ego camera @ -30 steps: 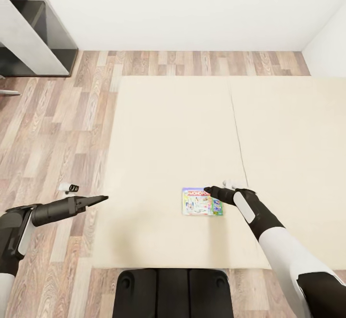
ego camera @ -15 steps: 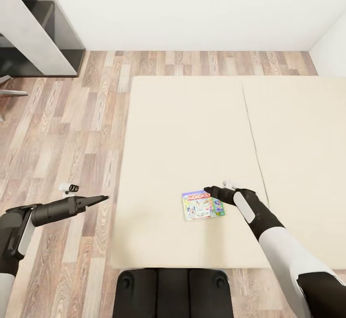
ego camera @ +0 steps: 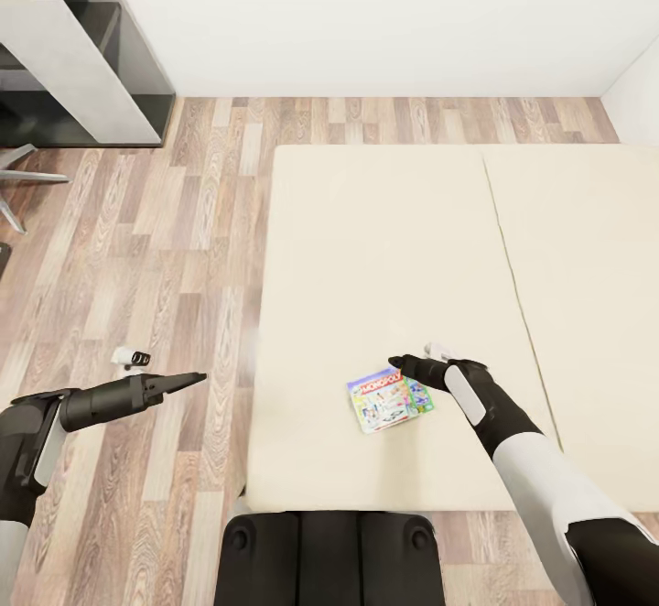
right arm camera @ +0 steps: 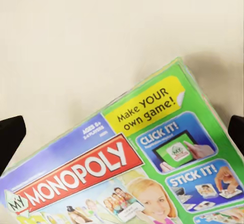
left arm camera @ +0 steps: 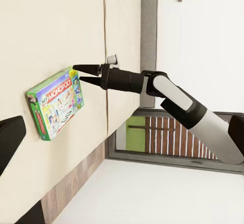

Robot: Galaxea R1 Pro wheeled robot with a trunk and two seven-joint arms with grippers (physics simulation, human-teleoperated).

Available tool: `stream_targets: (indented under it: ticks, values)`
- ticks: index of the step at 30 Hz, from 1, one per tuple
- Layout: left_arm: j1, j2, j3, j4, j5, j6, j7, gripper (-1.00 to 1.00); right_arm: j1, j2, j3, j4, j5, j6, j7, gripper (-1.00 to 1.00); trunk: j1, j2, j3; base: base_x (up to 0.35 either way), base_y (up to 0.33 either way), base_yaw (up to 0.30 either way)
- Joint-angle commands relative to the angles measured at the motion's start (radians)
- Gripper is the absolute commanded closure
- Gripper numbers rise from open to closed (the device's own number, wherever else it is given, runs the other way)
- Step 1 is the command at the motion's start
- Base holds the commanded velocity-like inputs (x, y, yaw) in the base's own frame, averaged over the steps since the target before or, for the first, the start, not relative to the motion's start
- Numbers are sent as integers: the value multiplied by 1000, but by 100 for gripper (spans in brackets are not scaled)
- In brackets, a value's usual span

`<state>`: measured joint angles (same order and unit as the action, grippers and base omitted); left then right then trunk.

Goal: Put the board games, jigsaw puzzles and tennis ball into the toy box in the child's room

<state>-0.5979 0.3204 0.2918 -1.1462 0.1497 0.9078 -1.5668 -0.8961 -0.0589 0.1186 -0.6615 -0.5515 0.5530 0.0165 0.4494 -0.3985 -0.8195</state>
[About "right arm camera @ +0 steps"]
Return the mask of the board game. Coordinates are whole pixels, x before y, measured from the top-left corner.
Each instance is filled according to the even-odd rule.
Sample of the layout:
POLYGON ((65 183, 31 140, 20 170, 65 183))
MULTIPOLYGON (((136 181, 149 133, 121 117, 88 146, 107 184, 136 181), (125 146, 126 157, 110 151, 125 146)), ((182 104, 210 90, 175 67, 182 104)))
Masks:
POLYGON ((182 57, 4 171, 19 224, 244 224, 244 156, 182 57))

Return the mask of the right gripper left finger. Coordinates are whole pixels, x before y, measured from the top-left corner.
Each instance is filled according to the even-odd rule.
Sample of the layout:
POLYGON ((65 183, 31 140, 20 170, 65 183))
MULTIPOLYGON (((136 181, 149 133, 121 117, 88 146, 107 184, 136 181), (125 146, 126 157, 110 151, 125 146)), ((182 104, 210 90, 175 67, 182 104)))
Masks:
POLYGON ((22 115, 0 121, 0 176, 26 136, 22 115))

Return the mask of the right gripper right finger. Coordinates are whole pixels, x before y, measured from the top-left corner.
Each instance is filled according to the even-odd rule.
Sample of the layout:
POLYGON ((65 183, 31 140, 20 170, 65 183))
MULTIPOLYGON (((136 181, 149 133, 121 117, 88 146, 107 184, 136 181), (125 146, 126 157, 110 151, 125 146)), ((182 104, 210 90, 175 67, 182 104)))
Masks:
POLYGON ((244 117, 233 115, 227 131, 244 156, 244 117))

